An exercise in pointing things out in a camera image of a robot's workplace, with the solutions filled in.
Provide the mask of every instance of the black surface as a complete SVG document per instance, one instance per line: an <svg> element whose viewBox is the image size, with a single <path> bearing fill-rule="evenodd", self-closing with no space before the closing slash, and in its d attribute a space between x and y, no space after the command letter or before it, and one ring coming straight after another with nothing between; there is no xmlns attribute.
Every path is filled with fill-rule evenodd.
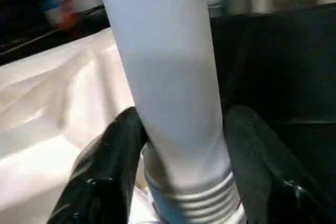
<svg viewBox="0 0 336 224"><path fill-rule="evenodd" d="M335 201L336 7L237 23L213 24L223 113L244 104L261 114Z"/></svg>
<svg viewBox="0 0 336 224"><path fill-rule="evenodd" d="M128 223L146 138L134 107L118 115L81 156L47 223Z"/></svg>

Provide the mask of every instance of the shiny black plastic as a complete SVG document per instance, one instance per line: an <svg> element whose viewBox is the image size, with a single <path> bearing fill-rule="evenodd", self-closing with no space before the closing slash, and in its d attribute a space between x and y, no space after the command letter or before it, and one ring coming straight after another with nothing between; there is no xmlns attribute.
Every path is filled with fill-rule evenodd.
<svg viewBox="0 0 336 224"><path fill-rule="evenodd" d="M233 107L226 142L250 224L336 223L336 207L258 113Z"/></svg>
<svg viewBox="0 0 336 224"><path fill-rule="evenodd" d="M127 224L146 138L136 109L121 113L81 154L47 223Z"/></svg>

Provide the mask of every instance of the white pipe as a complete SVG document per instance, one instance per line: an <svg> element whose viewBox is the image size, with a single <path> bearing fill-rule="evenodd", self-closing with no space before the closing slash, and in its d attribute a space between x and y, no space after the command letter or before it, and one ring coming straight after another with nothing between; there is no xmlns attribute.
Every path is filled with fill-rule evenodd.
<svg viewBox="0 0 336 224"><path fill-rule="evenodd" d="M146 177L161 216L173 224L223 222L239 195L222 134L206 0L103 1L152 141Z"/></svg>

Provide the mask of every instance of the ribbed hose end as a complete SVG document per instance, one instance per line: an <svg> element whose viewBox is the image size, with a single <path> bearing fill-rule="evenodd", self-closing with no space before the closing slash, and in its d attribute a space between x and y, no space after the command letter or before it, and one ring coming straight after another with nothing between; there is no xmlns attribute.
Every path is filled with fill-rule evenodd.
<svg viewBox="0 0 336 224"><path fill-rule="evenodd" d="M244 208L240 202L233 174L214 187L196 193L163 192L155 186L150 174L146 179L157 214L162 222L170 224L243 224Z"/></svg>

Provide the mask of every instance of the white tube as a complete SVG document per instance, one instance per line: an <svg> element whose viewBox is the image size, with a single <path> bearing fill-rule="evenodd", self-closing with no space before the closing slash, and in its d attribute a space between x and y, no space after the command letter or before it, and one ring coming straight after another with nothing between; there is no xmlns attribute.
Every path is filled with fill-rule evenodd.
<svg viewBox="0 0 336 224"><path fill-rule="evenodd" d="M174 224L228 219L239 195L223 139L206 0L103 1L152 141L145 168L160 214Z"/></svg>

